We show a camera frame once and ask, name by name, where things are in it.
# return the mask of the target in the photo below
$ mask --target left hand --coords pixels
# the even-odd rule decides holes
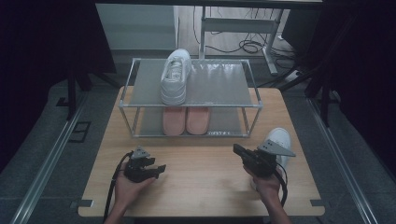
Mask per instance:
[[[126,162],[122,164],[120,171],[119,171],[119,176],[117,177],[116,181],[116,201],[115,204],[117,206],[122,207],[123,209],[126,209],[129,204],[131,204],[134,200],[136,200],[137,196],[139,196],[139,193],[142,189],[150,185],[152,182],[155,181],[155,177],[146,179],[140,183],[134,183],[131,180],[129,180],[125,175],[124,175],[124,170],[125,170]]]

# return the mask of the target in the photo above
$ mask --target shoe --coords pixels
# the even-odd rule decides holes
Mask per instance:
[[[209,128],[209,107],[189,107],[187,109],[186,130],[190,134],[204,134]]]
[[[169,55],[161,76],[161,97],[166,105],[181,105],[186,100],[186,81],[191,70],[190,54],[177,49]]]
[[[163,133],[178,136],[184,133],[186,124],[186,107],[167,106],[163,109]]]
[[[268,133],[265,141],[271,140],[283,148],[291,151],[291,139],[290,134],[283,128],[274,128],[271,132]],[[276,156],[276,162],[279,163],[283,168],[286,169],[286,164],[289,160],[288,156]]]

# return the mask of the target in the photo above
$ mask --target gray floor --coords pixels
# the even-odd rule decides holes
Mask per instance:
[[[165,58],[168,52],[155,54],[134,53],[143,58]],[[130,52],[114,55],[118,73],[109,75],[123,84],[130,68]],[[241,56],[222,55],[237,58]],[[268,81],[268,68],[259,55],[249,57],[258,85]],[[281,65],[290,67],[291,62]],[[278,67],[279,72],[287,69]],[[28,223],[101,223],[101,217],[80,217],[76,204],[82,197],[91,172],[97,150],[119,90],[92,76],[93,88],[89,92],[78,92],[87,96],[78,121],[90,121],[91,127],[83,143],[68,142],[65,145],[49,181]],[[286,106],[298,134],[318,191],[326,207],[321,217],[292,217],[293,223],[365,223],[360,203],[340,172],[332,149],[316,121],[316,114],[304,97],[306,83],[283,92]],[[48,103],[35,127],[22,144],[8,167],[0,174],[0,223],[9,223],[20,206],[27,190],[32,185],[38,170],[55,145],[66,124],[67,108],[57,106],[60,97],[67,93],[65,82],[53,86]],[[358,132],[340,112],[338,104],[329,109],[329,131],[346,160],[348,168],[359,184],[362,194],[373,210],[377,223],[394,223],[396,220],[396,186],[390,179],[374,153],[365,144]],[[81,136],[72,134],[70,139]],[[137,219],[135,223],[260,223],[260,218],[149,218]]]

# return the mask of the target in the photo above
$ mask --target human hand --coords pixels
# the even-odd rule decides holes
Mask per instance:
[[[122,164],[119,175],[117,177],[116,181],[116,187],[115,187],[115,196],[116,196],[116,201],[115,201],[115,206],[118,206],[121,209],[126,209],[129,204],[131,204],[134,200],[136,200],[137,196],[139,196],[139,193],[142,189],[150,185],[152,182],[155,181],[155,178],[149,178],[146,179],[140,183],[134,183],[131,180],[129,180],[125,175],[124,175],[124,170],[126,167],[126,162]]]
[[[257,177],[254,175],[246,166],[245,171],[253,177],[253,182],[256,185],[256,190],[259,192],[262,202],[268,205],[273,202],[280,202],[279,200],[279,188],[280,182],[275,175],[268,177]]]

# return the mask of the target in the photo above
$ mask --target black curtain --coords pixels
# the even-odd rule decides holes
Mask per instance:
[[[70,71],[116,73],[94,2],[2,1],[1,170],[35,125],[50,87]]]
[[[396,9],[367,3],[333,59],[341,110],[396,175]]]

